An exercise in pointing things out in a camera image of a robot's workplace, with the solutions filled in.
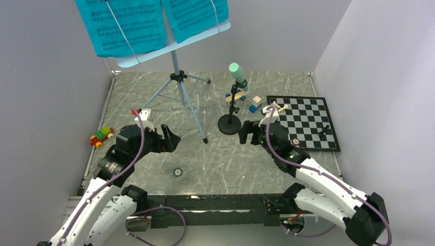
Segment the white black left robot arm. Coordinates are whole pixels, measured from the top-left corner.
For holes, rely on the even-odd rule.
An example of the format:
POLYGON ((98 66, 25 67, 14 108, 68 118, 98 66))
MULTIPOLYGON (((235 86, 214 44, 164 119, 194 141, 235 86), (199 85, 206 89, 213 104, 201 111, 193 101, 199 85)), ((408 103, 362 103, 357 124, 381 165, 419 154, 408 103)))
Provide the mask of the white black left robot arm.
POLYGON ((123 185, 145 155, 176 150, 181 137, 166 124, 161 128, 162 134, 138 125, 122 127, 67 221, 51 239, 38 245, 102 245, 127 217, 143 214, 149 208, 148 193, 123 185))

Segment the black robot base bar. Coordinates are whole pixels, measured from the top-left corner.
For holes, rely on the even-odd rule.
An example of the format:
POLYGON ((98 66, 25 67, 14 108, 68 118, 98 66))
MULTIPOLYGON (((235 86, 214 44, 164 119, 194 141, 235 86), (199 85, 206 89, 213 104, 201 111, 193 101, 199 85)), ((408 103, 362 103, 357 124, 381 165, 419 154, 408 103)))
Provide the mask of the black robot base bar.
POLYGON ((277 194, 150 195, 147 206, 128 216, 131 227, 140 230, 146 222, 152 229, 183 226, 262 224, 280 226, 300 210, 277 194))

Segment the black microphone desk stand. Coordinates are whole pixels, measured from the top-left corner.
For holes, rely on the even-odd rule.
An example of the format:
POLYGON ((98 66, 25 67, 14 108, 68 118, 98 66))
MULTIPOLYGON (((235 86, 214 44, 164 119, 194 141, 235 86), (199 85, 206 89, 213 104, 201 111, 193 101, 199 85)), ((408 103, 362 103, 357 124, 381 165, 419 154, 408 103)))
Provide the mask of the black microphone desk stand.
POLYGON ((235 81, 235 84, 232 85, 231 92, 230 92, 232 93, 233 98, 232 98, 232 102, 229 103, 229 113, 221 116, 217 123, 218 129, 220 130, 221 133, 225 135, 234 135, 242 127, 241 121, 235 115, 240 110, 238 107, 234 105, 236 102, 234 101, 234 96, 238 91, 238 89, 241 90, 240 85, 237 84, 237 82, 235 81))

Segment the mint green toy microphone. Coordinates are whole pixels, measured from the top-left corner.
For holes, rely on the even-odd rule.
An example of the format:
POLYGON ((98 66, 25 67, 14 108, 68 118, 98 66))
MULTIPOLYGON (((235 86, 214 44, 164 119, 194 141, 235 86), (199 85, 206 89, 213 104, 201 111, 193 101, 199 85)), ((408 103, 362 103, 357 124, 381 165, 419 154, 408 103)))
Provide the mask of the mint green toy microphone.
POLYGON ((243 69, 238 63, 231 63, 229 65, 229 72, 231 76, 235 79, 237 84, 240 85, 240 88, 245 92, 248 91, 248 82, 244 76, 243 69))

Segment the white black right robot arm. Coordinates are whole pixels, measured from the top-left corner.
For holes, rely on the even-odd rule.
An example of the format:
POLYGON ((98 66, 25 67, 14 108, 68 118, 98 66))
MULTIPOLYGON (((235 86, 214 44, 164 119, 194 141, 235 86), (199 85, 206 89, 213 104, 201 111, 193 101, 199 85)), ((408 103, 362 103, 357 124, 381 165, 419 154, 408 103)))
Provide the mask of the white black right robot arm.
POLYGON ((263 124, 245 121, 239 131, 240 143, 252 134, 252 145, 262 146, 277 167, 295 179, 314 187, 315 193, 300 183, 283 193, 283 206, 289 213, 299 209, 312 212, 345 231, 356 245, 379 245, 378 238, 387 234, 392 244, 385 201, 376 192, 368 195, 332 175, 302 149, 293 146, 279 122, 263 124))

